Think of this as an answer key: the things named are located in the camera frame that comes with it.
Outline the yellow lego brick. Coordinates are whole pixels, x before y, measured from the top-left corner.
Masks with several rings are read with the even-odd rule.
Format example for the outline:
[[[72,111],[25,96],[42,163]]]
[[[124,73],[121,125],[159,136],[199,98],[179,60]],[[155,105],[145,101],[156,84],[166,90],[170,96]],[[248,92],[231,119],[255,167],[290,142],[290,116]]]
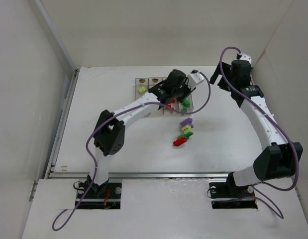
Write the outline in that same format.
[[[141,86],[141,87],[139,87],[138,89],[137,89],[137,91],[138,91],[138,93],[139,94],[144,94],[144,93],[146,93],[147,92],[147,87],[145,87],[145,86]]]

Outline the purple lego block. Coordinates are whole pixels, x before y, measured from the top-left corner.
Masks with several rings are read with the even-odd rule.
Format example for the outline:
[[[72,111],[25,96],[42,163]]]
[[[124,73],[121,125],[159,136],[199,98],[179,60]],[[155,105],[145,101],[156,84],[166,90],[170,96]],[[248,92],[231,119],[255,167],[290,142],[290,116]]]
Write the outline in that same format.
[[[181,127],[190,126],[191,128],[193,128],[194,127],[193,119],[192,118],[187,118],[187,119],[181,121],[180,122],[180,126]]]

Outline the yellow-green lego block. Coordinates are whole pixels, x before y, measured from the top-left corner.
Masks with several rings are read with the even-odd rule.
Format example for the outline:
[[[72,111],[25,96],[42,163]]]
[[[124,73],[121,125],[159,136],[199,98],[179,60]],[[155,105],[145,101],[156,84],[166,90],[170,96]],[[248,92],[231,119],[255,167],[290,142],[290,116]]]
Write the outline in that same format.
[[[181,130],[183,131],[184,134],[187,134],[189,132],[193,132],[193,129],[190,125],[186,125],[186,126],[182,127]]]

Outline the tall red lego brick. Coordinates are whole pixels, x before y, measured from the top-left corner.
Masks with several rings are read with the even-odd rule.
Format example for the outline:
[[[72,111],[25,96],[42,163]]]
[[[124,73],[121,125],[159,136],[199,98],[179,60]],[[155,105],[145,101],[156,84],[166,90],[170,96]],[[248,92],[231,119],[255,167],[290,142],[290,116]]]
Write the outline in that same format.
[[[175,140],[173,142],[173,146],[178,147],[178,146],[181,146],[182,144],[184,144],[185,142],[187,142],[187,138],[181,137],[181,138],[178,138],[177,140]]]

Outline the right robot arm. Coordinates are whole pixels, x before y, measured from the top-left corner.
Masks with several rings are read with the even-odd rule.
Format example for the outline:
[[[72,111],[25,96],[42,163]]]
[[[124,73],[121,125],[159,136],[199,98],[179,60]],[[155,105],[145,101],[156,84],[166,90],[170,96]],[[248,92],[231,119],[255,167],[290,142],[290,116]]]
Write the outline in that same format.
[[[251,166],[228,175],[226,182],[229,187],[245,187],[271,179],[296,178],[303,147],[282,134],[267,107],[262,90],[251,83],[250,62],[238,59],[231,64],[218,63],[210,79],[211,84],[219,75],[222,78],[218,86],[231,93],[238,107],[250,120],[262,147],[262,152]]]

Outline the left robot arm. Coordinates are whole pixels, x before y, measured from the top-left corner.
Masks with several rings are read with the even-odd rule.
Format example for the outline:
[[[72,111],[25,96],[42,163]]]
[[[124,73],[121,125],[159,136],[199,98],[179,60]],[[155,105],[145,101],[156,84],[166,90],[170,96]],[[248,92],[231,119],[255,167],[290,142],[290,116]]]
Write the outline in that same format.
[[[166,107],[173,99],[182,103],[200,82],[197,72],[186,75],[174,69],[165,80],[150,87],[129,105],[114,112],[101,112],[95,129],[86,142],[86,151],[94,161],[94,170],[86,179],[89,188],[96,193],[105,190],[109,178],[109,161],[104,160],[104,157],[114,155],[122,149],[125,131],[132,124]]]

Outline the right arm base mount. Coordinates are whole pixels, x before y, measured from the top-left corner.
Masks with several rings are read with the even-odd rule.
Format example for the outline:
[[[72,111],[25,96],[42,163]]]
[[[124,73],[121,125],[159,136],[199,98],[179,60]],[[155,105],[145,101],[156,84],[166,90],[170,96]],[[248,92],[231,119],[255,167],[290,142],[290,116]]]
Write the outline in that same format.
[[[254,196],[254,192],[249,192],[248,188],[249,186],[232,186],[226,182],[209,182],[209,190],[212,199],[233,199]]]

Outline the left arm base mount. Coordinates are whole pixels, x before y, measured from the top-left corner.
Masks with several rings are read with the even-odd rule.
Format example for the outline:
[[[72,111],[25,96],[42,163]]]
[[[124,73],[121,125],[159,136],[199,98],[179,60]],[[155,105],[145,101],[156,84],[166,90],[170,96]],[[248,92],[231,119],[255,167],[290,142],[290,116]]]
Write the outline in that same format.
[[[73,188],[77,190],[77,200],[81,199],[85,190],[88,188],[89,184],[86,182],[77,181],[73,184]],[[105,190],[101,193],[95,193],[92,189],[90,189],[84,199],[105,199],[108,195],[109,199],[120,199],[121,198],[121,183],[117,182],[108,182]]]

